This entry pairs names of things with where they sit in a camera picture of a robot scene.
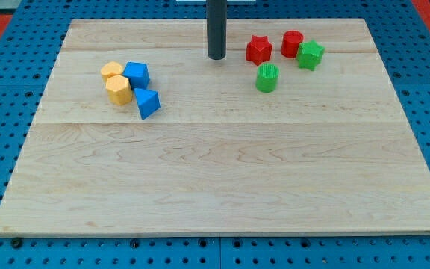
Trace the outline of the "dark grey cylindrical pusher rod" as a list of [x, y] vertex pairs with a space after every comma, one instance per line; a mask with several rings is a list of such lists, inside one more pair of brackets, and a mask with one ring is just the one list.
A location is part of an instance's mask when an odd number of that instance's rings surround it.
[[206, 1], [208, 57], [222, 60], [226, 55], [227, 1]]

